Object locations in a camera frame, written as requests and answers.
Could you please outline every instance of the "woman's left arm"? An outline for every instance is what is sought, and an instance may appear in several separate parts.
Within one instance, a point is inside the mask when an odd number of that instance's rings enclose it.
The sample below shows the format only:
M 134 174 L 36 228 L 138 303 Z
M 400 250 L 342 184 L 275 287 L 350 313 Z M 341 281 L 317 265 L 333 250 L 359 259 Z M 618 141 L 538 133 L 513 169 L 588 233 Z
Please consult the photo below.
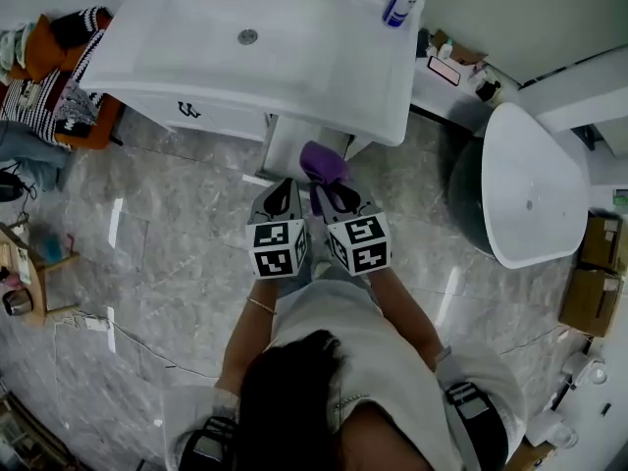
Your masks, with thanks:
M 249 296 L 270 310 L 275 311 L 279 286 L 276 280 L 258 280 L 253 285 Z M 271 330 L 275 315 L 246 300 L 242 313 L 232 333 L 225 358 L 223 370 L 216 387 L 239 396 L 242 379 L 251 364 L 271 341 Z

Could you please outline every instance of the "drain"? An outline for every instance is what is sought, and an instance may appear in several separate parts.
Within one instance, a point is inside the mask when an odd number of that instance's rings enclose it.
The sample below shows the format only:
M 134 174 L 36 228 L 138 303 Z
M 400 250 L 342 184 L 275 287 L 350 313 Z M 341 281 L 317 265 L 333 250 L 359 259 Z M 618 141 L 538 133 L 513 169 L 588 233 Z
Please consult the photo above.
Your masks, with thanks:
M 243 29 L 237 36 L 237 41 L 242 45 L 250 45 L 257 40 L 257 31 L 254 29 Z

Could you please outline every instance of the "pants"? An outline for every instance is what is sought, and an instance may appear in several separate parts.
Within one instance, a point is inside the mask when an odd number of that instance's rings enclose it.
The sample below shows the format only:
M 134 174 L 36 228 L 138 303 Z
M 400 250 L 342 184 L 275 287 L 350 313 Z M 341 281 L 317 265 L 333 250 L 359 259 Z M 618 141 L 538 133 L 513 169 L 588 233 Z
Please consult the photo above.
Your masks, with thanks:
M 287 296 L 298 289 L 305 288 L 312 282 L 312 249 L 310 246 L 311 242 L 309 236 L 307 238 L 307 244 L 307 252 L 305 253 L 305 258 L 301 264 L 298 274 L 290 278 L 279 279 L 279 298 Z M 351 283 L 360 289 L 365 289 L 369 293 L 371 300 L 377 302 L 375 293 L 371 287 L 368 286 L 362 278 L 350 276 L 349 273 L 342 267 L 332 264 L 332 266 L 329 267 L 319 279 L 345 281 L 347 283 Z
M 66 167 L 70 153 L 49 145 L 34 134 L 26 124 L 0 123 L 0 162 L 14 160 L 42 190 L 52 190 L 57 170 Z

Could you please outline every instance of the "pink phone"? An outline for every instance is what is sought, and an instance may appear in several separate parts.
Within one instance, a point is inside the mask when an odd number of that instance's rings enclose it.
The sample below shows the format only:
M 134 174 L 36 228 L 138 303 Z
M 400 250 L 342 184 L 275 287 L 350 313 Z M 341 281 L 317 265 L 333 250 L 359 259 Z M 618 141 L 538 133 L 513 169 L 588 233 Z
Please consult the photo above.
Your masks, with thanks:
M 458 85 L 460 83 L 460 73 L 454 70 L 451 66 L 446 65 L 439 58 L 432 56 L 430 57 L 430 61 L 428 61 L 428 68 L 439 74 L 443 79 L 451 82 L 453 85 Z

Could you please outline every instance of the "wooden table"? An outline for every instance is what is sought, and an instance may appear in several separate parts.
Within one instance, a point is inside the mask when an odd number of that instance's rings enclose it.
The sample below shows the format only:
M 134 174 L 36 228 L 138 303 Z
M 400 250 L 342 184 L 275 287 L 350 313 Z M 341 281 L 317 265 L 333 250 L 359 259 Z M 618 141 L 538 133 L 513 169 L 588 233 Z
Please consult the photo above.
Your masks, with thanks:
M 16 224 L 7 226 L 0 223 L 0 243 L 6 242 L 10 246 L 11 253 L 11 267 L 8 269 L 13 273 L 18 273 L 18 248 L 25 249 L 28 253 L 28 270 L 30 272 L 30 284 L 26 285 L 23 282 L 24 288 L 28 289 L 30 297 L 32 298 L 32 312 L 25 314 L 24 319 L 27 323 L 34 326 L 43 326 L 46 322 L 46 317 L 67 312 L 79 308 L 78 305 L 68 305 L 58 309 L 48 310 L 46 299 L 46 273 L 54 271 L 63 267 L 64 265 L 79 258 L 78 253 L 70 253 L 63 260 L 54 263 L 46 264 L 43 258 L 39 256 L 34 250 L 29 248 L 17 235 L 13 233 L 13 228 L 24 225 L 26 221 L 17 222 Z

